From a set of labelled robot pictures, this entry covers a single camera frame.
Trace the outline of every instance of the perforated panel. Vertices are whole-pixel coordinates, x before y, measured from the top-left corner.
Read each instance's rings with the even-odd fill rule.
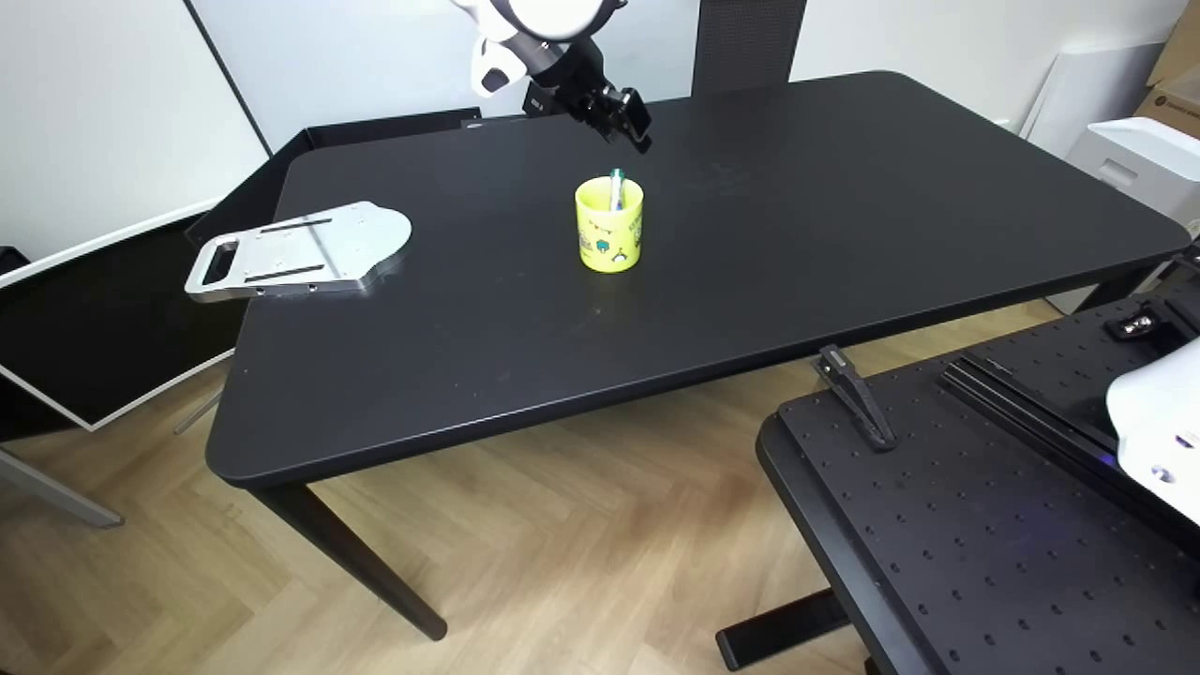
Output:
[[[983,358],[1079,420],[1164,345],[1119,345],[1102,323],[1137,304],[995,343]],[[875,454],[829,398],[782,418],[839,504],[895,610],[950,670],[1195,670],[1195,559],[1027,440],[939,385],[947,359],[875,379],[902,430]]]

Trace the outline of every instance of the white wall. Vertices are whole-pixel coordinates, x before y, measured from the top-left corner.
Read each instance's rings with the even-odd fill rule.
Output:
[[[473,18],[450,0],[194,0],[270,147],[300,127],[433,108],[518,112],[469,85]],[[603,34],[613,82],[685,99],[697,0],[632,0]]]
[[[888,68],[1015,127],[1060,44],[1153,44],[1187,0],[810,0],[793,80]]]
[[[194,213],[265,154],[179,0],[0,0],[0,240],[58,258]]]

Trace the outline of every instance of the black table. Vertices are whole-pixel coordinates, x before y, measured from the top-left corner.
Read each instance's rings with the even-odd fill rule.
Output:
[[[1200,248],[1164,288],[1200,314]],[[1107,428],[1123,372],[1180,345],[1114,343],[1144,299],[1003,339],[1003,363],[1074,425]],[[1200,528],[1070,445],[947,385],[959,358],[872,379],[902,445],[877,454],[834,395],[782,405],[757,459],[829,593],[719,634],[733,667],[848,618],[877,670],[1195,670]]]
[[[569,119],[344,142],[290,167],[278,217],[375,198],[417,220],[368,297],[255,299],[209,470],[424,634],[448,624],[310,480],[983,313],[1127,292],[1165,217],[902,77],[655,107],[642,157]],[[569,192],[642,179],[647,258],[580,269]]]

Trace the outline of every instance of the wooden floor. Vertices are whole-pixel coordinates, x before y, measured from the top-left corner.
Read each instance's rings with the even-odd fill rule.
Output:
[[[1054,320],[1048,304],[853,349],[887,372]],[[704,675],[714,634],[827,588],[755,459],[815,392],[784,363],[320,485],[448,618],[427,643],[204,467],[209,372],[20,459],[124,514],[84,528],[0,485],[0,670]],[[837,629],[750,670],[862,670]]]

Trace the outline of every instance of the yellow cup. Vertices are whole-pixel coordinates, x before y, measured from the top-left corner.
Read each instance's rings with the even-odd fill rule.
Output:
[[[622,275],[642,258],[642,204],[647,192],[622,179],[620,208],[613,204],[613,175],[594,175],[573,192],[579,258],[598,275]]]

